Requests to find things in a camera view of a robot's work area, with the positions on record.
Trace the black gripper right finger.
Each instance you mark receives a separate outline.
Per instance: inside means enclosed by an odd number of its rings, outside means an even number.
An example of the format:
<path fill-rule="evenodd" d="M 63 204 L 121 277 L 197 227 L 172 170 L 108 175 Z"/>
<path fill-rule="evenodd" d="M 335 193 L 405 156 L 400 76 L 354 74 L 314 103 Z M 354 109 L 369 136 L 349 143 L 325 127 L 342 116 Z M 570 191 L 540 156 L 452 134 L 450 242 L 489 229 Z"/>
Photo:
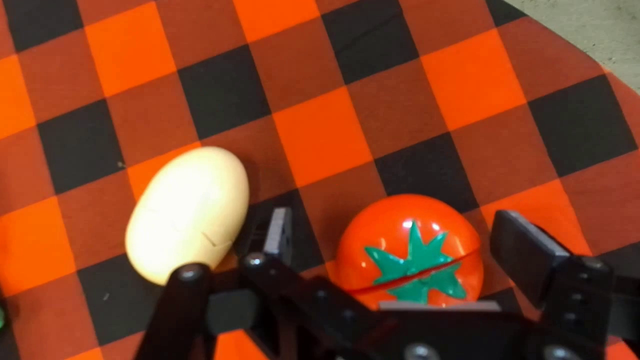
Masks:
<path fill-rule="evenodd" d="M 543 304 L 554 267 L 570 258 L 565 246 L 513 209 L 494 213 L 489 254 L 535 308 Z"/>

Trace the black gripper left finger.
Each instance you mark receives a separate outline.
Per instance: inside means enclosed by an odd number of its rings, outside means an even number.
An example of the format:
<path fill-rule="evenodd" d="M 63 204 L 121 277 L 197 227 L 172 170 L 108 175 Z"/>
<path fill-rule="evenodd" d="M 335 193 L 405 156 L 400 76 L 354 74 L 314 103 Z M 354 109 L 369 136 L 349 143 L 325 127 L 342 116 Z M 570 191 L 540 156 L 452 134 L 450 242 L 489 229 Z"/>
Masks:
<path fill-rule="evenodd" d="M 261 250 L 281 262 L 292 260 L 292 209 L 276 207 L 268 222 Z"/>

